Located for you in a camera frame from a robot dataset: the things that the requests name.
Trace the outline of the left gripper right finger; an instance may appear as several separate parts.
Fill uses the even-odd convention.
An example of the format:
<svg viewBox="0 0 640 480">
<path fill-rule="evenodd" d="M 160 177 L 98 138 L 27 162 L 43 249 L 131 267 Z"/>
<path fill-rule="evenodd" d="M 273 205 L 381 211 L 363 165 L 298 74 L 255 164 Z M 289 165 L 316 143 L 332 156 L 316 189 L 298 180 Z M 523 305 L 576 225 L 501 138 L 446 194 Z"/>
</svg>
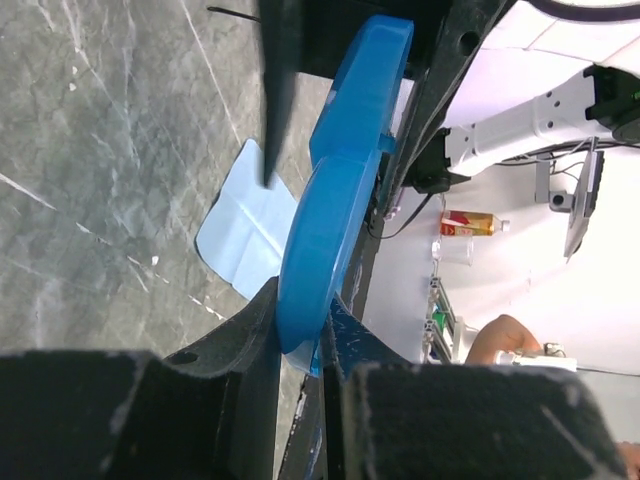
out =
<svg viewBox="0 0 640 480">
<path fill-rule="evenodd" d="M 334 300 L 322 332 L 328 479 L 623 479 L 592 393 L 555 368 L 414 364 Z"/>
</svg>

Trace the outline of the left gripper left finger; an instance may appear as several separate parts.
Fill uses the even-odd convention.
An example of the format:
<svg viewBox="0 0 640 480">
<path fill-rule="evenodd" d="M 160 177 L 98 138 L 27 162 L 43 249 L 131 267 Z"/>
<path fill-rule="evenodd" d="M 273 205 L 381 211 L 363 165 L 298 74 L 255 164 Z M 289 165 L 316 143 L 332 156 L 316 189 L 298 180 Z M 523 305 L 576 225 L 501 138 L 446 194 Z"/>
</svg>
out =
<svg viewBox="0 0 640 480">
<path fill-rule="evenodd" d="M 5 479 L 268 479 L 278 282 L 191 345 L 1 358 Z"/>
</svg>

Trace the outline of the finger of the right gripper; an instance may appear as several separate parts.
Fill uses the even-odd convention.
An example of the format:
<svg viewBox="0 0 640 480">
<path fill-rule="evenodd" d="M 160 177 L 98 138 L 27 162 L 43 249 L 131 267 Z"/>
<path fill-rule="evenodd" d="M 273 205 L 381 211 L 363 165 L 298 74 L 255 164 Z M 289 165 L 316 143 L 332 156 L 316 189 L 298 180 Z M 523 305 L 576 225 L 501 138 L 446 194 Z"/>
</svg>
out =
<svg viewBox="0 0 640 480">
<path fill-rule="evenodd" d="M 365 17 L 361 1 L 257 2 L 263 56 L 264 160 L 269 186 L 287 133 L 297 74 L 333 79 Z"/>
<path fill-rule="evenodd" d="M 454 1 L 436 37 L 428 69 L 419 75 L 403 114 L 396 150 L 379 188 L 388 210 L 409 168 L 435 135 L 483 40 L 514 5 L 506 0 Z"/>
</svg>

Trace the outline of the blue translucent glasses case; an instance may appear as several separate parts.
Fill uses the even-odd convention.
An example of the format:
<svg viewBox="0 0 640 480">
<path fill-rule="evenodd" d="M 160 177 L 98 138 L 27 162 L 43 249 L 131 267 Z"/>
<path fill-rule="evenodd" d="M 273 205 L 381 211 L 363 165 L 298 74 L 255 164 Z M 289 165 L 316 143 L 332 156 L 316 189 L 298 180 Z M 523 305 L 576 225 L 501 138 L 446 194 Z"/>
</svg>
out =
<svg viewBox="0 0 640 480">
<path fill-rule="evenodd" d="M 316 376 L 331 303 L 342 286 L 376 181 L 413 39 L 410 20 L 371 17 L 351 42 L 313 130 L 312 175 L 282 260 L 276 324 L 282 352 Z"/>
</svg>

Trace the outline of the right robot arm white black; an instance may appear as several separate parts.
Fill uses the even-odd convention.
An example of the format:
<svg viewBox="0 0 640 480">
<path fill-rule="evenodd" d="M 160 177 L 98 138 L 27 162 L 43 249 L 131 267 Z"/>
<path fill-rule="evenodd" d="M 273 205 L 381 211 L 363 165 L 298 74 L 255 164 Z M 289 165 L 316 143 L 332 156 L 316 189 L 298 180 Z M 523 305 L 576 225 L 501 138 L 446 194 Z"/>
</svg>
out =
<svg viewBox="0 0 640 480">
<path fill-rule="evenodd" d="M 310 144 L 301 210 L 388 210 L 409 187 L 446 192 L 486 168 L 586 137 L 639 140 L 639 79 L 591 65 L 565 83 L 459 127 L 446 111 L 508 1 L 262 1 L 263 176 L 275 171 L 298 73 L 333 85 Z"/>
</svg>

